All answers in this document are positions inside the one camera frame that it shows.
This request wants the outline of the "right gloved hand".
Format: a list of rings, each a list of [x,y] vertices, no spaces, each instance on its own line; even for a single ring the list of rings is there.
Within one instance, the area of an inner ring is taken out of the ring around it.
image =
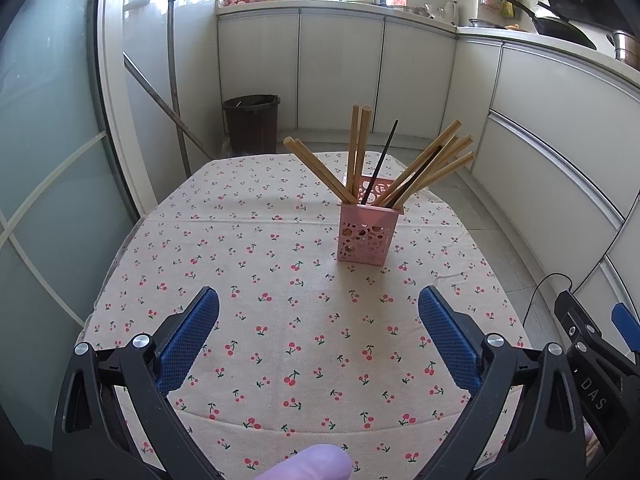
[[[588,469],[597,466],[602,460],[603,450],[601,443],[588,422],[584,422],[586,439],[586,465]]]

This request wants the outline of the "left gloved hand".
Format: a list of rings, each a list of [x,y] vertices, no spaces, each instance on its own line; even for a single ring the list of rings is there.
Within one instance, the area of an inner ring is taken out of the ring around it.
[[[316,444],[305,448],[256,477],[256,480],[347,480],[352,459],[338,446]]]

